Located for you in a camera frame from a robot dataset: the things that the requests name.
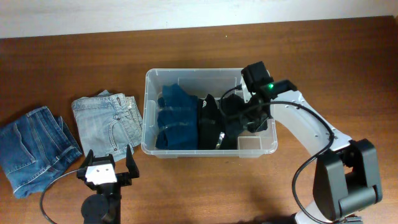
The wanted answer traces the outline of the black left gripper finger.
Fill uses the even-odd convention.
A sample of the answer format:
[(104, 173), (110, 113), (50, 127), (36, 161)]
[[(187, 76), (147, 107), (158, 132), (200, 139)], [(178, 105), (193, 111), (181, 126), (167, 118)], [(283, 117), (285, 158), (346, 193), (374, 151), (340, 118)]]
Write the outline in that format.
[(85, 157), (85, 160), (81, 164), (80, 169), (85, 169), (86, 167), (90, 166), (92, 164), (92, 160), (93, 160), (93, 150), (90, 149)]
[(136, 165), (136, 162), (133, 159), (132, 151), (130, 145), (127, 145), (126, 149), (126, 167), (129, 172), (129, 176), (131, 179), (139, 178), (139, 169)]

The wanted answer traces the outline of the dark grey garment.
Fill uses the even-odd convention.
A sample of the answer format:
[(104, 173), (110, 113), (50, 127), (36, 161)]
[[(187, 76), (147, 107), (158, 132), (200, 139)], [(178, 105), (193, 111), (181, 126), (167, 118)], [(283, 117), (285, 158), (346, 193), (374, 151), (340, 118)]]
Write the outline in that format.
[[(222, 110), (227, 117), (238, 114), (247, 107), (244, 100), (236, 94), (229, 95), (227, 98), (223, 98), (222, 101)], [(224, 138), (221, 142), (220, 149), (237, 149), (238, 136), (241, 133), (244, 131), (250, 133), (265, 131), (268, 127), (268, 119), (268, 116), (263, 115), (258, 118), (251, 113), (244, 114), (236, 119), (224, 119)]]

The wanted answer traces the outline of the black shirt with logo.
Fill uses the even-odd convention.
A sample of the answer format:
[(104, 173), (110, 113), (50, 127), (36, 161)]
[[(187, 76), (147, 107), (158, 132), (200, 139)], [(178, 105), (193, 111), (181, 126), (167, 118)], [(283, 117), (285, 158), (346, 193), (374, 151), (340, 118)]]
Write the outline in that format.
[(217, 148), (220, 133), (223, 132), (221, 113), (215, 98), (207, 94), (198, 101), (198, 149), (214, 150)]

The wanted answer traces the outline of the clear plastic storage container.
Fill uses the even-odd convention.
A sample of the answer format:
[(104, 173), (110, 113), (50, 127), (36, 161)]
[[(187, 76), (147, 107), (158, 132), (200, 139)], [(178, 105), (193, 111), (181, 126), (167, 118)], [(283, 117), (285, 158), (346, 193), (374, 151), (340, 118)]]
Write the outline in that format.
[(258, 133), (243, 132), (237, 138), (236, 149), (215, 150), (162, 150), (155, 142), (159, 134), (157, 117), (160, 111), (158, 99), (164, 86), (177, 84), (189, 95), (205, 98), (208, 94), (216, 100), (227, 90), (241, 84), (242, 90), (234, 91), (244, 101), (251, 94), (246, 90), (240, 68), (153, 68), (146, 73), (144, 114), (141, 149), (150, 156), (161, 159), (178, 157), (240, 157), (256, 158), (272, 154), (278, 148), (275, 121), (267, 121), (267, 129)]

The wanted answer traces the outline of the blue shirt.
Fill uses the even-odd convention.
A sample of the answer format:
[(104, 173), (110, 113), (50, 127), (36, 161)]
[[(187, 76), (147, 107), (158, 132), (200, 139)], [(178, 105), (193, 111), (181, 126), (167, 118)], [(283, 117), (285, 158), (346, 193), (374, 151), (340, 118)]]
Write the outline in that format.
[(198, 149), (198, 97), (187, 94), (178, 84), (164, 85), (158, 99), (155, 146), (161, 150)]

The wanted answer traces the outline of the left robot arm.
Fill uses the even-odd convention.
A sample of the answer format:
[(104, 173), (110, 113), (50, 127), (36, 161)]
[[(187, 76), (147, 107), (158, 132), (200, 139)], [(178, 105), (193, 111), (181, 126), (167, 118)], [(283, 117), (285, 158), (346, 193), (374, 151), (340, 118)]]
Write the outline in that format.
[(81, 206), (84, 224), (121, 223), (121, 188), (130, 186), (132, 179), (139, 177), (130, 149), (126, 151), (126, 167), (127, 172), (116, 173), (111, 154), (95, 157), (94, 152), (89, 151), (86, 155), (76, 177), (96, 193), (87, 197)]

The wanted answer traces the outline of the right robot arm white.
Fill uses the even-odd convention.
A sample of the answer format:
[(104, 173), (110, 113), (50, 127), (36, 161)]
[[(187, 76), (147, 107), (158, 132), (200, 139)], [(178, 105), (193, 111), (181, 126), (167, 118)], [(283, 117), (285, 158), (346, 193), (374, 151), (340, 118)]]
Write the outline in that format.
[(255, 114), (267, 129), (237, 138), (236, 149), (158, 150), (158, 100), (165, 82), (148, 79), (144, 96), (142, 150), (157, 157), (259, 157), (277, 147), (275, 124), (283, 124), (316, 162), (313, 202), (290, 218), (292, 223), (360, 223), (356, 212), (382, 200), (377, 152), (367, 139), (352, 140), (319, 115), (289, 80), (262, 78), (178, 78), (176, 84), (191, 95), (222, 100), (230, 92), (242, 96), (245, 110), (226, 114), (242, 123)]

